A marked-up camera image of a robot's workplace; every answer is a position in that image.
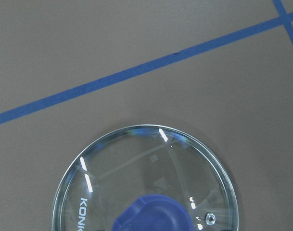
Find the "glass pot lid blue knob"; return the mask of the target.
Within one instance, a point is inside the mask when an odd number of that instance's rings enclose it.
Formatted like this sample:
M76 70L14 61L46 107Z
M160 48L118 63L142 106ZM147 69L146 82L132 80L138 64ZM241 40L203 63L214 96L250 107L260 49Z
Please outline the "glass pot lid blue knob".
M86 147L65 172L54 231L237 231L232 182L218 158L183 131L136 125Z

